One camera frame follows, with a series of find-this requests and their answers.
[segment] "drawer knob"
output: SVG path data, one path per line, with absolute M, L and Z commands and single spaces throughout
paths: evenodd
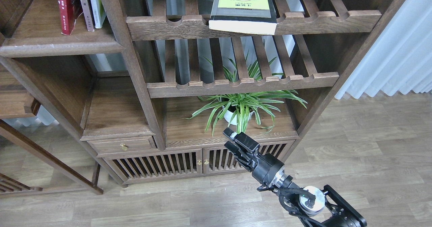
M 121 149 L 123 150 L 123 151 L 126 151 L 126 150 L 128 150 L 128 146 L 126 146 L 125 144 L 120 144 L 120 147 L 121 147 Z

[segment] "wooden cabinet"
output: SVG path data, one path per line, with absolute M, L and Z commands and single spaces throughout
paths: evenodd
M 247 129 L 263 152 L 286 160 L 405 0 L 299 0 L 303 12 L 274 0 L 278 25 L 269 41 L 282 78 L 271 76 L 262 37 L 209 30 L 199 0 L 184 0 L 181 16 L 167 15 L 166 0 L 102 0 L 108 16 L 103 28 L 87 32 L 80 17 L 70 36 L 60 34 L 57 0 L 25 1 L 16 14 L 2 14 L 22 18 L 0 37 L 0 62 L 125 185 L 241 170 L 223 148 L 222 123 L 212 136 L 204 133 L 208 114 L 182 119 L 203 105 L 198 95 L 296 89 L 307 109 L 287 101 L 278 106 L 270 133 L 253 121 Z M 283 35 L 293 35 L 293 50 Z M 251 36 L 262 80 L 245 72 L 242 36 Z M 231 38 L 236 82 L 224 78 L 222 37 Z M 180 39 L 188 48 L 188 72 L 181 79 Z M 210 49 L 211 81 L 201 73 L 199 39 Z M 165 52 L 159 54 L 162 44 Z M 127 71 L 96 71 L 83 56 L 115 52 Z M 261 119 L 264 126 L 272 123 Z

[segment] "spider plant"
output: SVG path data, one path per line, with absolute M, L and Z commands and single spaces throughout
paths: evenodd
M 224 73 L 226 79 L 228 79 L 231 82 L 236 81 L 237 79 L 237 69 L 236 69 L 236 63 L 231 59 L 228 58 L 231 63 L 234 66 L 234 71 L 231 72 L 229 69 L 224 68 Z M 269 64 L 273 63 L 273 61 L 276 59 L 273 58 L 269 61 Z M 247 66 L 247 72 L 249 74 L 250 78 L 254 78 L 256 80 L 262 79 L 261 71 L 259 69 L 258 60 L 255 60 L 253 63 L 249 64 Z M 283 75 L 281 73 L 273 73 L 273 76 L 276 75 Z M 249 121 L 249 114 L 250 112 L 254 113 L 256 124 L 261 125 L 261 119 L 260 119 L 260 110 L 267 113 L 273 122 L 272 126 L 268 127 L 262 127 L 262 129 L 268 129 L 267 132 L 270 132 L 274 124 L 275 115 L 273 114 L 272 110 L 276 110 L 280 112 L 279 108 L 275 107 L 271 104 L 282 104 L 284 101 L 280 101 L 280 99 L 291 99 L 298 101 L 301 103 L 304 107 L 306 107 L 305 104 L 307 102 L 297 96 L 297 92 L 295 90 L 275 90 L 275 91 L 264 91 L 264 92 L 252 92 L 252 93 L 235 93 L 235 94 L 221 94 L 221 95 L 214 95 L 214 96 L 198 96 L 198 98 L 202 101 L 210 101 L 208 104 L 204 105 L 203 107 L 196 110 L 190 118 L 186 119 L 192 119 L 199 115 L 200 113 L 204 112 L 205 110 L 210 110 L 210 115 L 207 121 L 207 125 L 205 128 L 205 132 L 209 129 L 210 125 L 212 124 L 212 136 L 214 135 L 214 130 L 216 127 L 216 123 L 224 118 L 225 113 L 230 110 L 233 112 L 233 115 L 231 116 L 228 126 L 231 125 L 234 118 L 236 119 L 237 123 L 237 133 L 245 132 L 247 123 Z

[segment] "book cover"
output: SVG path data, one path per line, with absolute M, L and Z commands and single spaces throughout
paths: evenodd
M 58 0 L 60 9 L 61 33 L 70 35 L 74 30 L 75 21 L 82 13 L 80 0 Z
M 104 7 L 102 6 L 101 0 L 90 0 L 91 9 L 93 10 L 93 18 L 95 20 L 95 28 L 102 28 L 102 24 L 105 21 L 106 13 Z
M 80 0 L 80 1 L 81 1 L 82 13 L 84 15 L 87 30 L 95 31 L 94 24 L 93 24 L 93 13 L 91 12 L 90 3 L 88 2 L 88 0 Z
M 214 0 L 209 28 L 231 32 L 274 35 L 273 0 Z

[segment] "wooden floor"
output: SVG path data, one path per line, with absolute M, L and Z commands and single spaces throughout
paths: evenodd
M 75 167 L 92 162 L 79 146 L 53 141 L 56 136 L 49 135 L 56 130 L 33 130 L 45 133 L 39 139 L 48 140 L 47 147 L 61 151 Z M 331 185 L 366 218 L 369 227 L 431 227 L 431 144 L 431 94 L 342 99 L 331 102 L 287 160 L 286 172 L 300 186 Z M 11 152 L 0 147 L 0 172 L 14 164 L 31 169 L 24 153 L 12 156 Z M 135 184 L 126 189 L 102 176 L 105 193 L 101 196 L 81 191 L 0 198 L 0 227 L 302 226 L 282 210 L 276 196 L 255 190 L 259 184 L 250 173 Z M 54 179 L 49 182 L 64 180 Z M 326 211 L 316 219 L 328 216 Z

